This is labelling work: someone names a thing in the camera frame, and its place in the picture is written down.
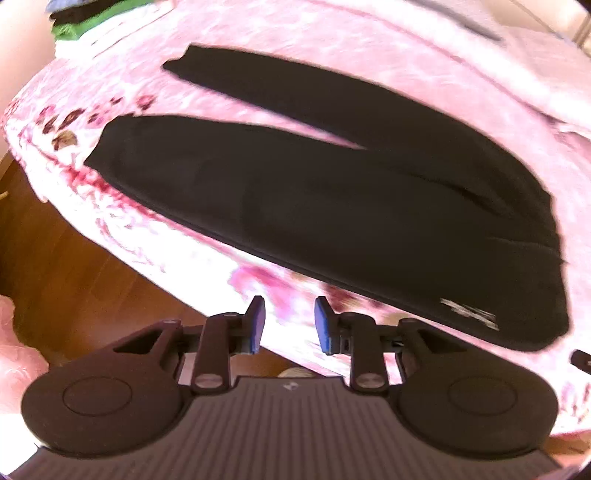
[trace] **folded clothes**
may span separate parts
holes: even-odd
[[[120,117],[85,164],[114,188],[243,251],[489,342],[568,331],[551,197],[469,126],[378,85],[191,46],[164,68],[364,150],[277,129]]]
[[[116,15],[92,28],[78,40],[56,40],[56,58],[93,59],[118,41],[167,14],[173,8],[173,0],[157,1]]]
[[[90,17],[100,14],[102,11],[111,8],[119,0],[95,0],[86,5],[76,5],[75,7],[66,8],[59,12],[53,12],[49,18],[54,20],[54,25],[63,25],[66,23],[82,23]]]
[[[153,0],[121,0],[107,10],[102,11],[100,14],[89,18],[78,24],[64,24],[55,25],[51,32],[55,36],[56,40],[78,40],[83,34],[100,25],[104,21],[119,15],[120,13],[127,12],[136,7],[150,4]]]
[[[50,0],[45,8],[45,12],[48,14],[59,12],[60,10],[65,10],[66,8],[91,4],[94,1],[95,0]]]

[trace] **bed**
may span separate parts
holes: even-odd
[[[502,44],[402,0],[181,0],[92,61],[53,61],[12,101],[0,126],[38,197],[83,235],[206,315],[244,311],[253,295],[263,295],[262,345],[346,378],[349,360],[320,350],[314,298],[325,295],[336,311],[364,312],[381,323],[407,314],[190,231],[111,188],[84,160],[105,124],[127,113],[263,124],[336,141],[161,70],[190,43],[307,61],[381,83],[461,119],[520,158],[553,194],[572,327],[537,353],[444,330],[544,377],[560,401],[554,434],[591,430],[591,377],[569,364],[574,349],[591,345],[591,223],[584,221],[591,211],[591,141],[585,138],[591,102],[584,86],[573,89],[554,69],[543,69],[544,52],[532,49],[540,42],[531,36],[547,34],[500,28]],[[544,41],[546,54],[562,48]],[[400,382],[388,355],[387,365],[390,381]]]

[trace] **floral pattern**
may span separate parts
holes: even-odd
[[[314,298],[325,295],[336,310],[367,313],[381,323],[396,323],[404,312],[188,230],[111,188],[84,160],[105,124],[129,113],[248,122],[340,141],[161,70],[190,43],[318,64],[381,83],[461,119],[512,151],[553,194],[573,325],[539,353],[508,351],[454,334],[543,376],[560,400],[554,433],[591,429],[589,376],[569,364],[571,351],[585,350],[591,339],[591,222],[583,221],[591,211],[591,148],[558,132],[548,117],[524,103],[532,104],[528,97],[537,95],[540,85],[500,47],[454,23],[427,18],[405,2],[384,12],[386,4],[181,0],[92,64],[53,61],[11,102],[0,127],[39,198],[82,234],[204,314],[244,311],[253,295],[263,295],[265,347],[322,374],[348,377],[347,357],[328,357],[320,350]],[[394,359],[386,358],[391,381],[399,382]]]

